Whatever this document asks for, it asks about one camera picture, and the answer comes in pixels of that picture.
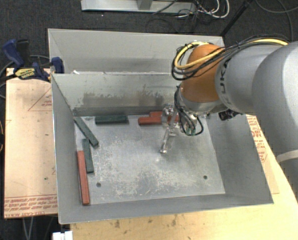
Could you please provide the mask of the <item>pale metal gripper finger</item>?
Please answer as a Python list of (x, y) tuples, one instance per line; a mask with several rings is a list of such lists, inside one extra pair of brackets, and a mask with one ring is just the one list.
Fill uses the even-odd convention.
[(164, 133), (164, 137), (162, 140), (162, 145), (160, 147), (160, 153), (166, 154), (167, 153), (167, 141), (169, 139), (169, 136), (172, 132), (171, 130), (171, 120), (174, 115), (174, 106), (173, 105), (166, 105), (162, 110), (161, 115), (161, 122), (163, 125), (166, 126), (166, 130)]
[(167, 144), (168, 149), (171, 148), (173, 137), (176, 135), (175, 134), (175, 128), (176, 128), (176, 125), (178, 123), (178, 120), (179, 120), (179, 115), (177, 113), (174, 113), (171, 116), (171, 119), (170, 119), (170, 122), (169, 122), (168, 144)]

